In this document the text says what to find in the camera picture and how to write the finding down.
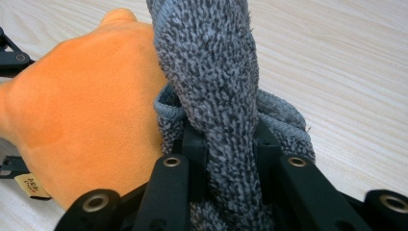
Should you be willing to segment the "orange plush toy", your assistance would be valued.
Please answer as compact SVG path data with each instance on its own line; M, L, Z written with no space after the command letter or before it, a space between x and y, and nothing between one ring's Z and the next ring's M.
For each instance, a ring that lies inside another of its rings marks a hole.
M125 195L162 155L153 102L165 84L152 26L113 10L0 84L0 138L65 209L96 189Z

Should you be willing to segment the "grey towel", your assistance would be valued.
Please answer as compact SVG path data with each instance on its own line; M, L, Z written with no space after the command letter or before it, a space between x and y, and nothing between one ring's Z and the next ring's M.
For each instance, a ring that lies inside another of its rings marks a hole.
M289 155L315 157L302 114L260 90L247 0L146 0L168 80L154 102L162 150L189 122L209 145L209 196L191 205L193 231L272 231L252 149L258 121Z

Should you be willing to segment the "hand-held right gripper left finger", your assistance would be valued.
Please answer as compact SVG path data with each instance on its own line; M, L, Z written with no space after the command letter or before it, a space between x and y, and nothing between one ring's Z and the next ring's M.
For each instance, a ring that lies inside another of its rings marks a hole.
M204 136L186 124L171 153L153 168L133 231L190 231L191 203L207 193L207 154Z

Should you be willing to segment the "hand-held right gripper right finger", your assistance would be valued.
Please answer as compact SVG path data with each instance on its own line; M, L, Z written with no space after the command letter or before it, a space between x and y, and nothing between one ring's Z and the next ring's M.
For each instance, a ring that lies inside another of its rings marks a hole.
M315 164L283 153L263 121L254 139L263 202L272 207L274 231L371 231Z

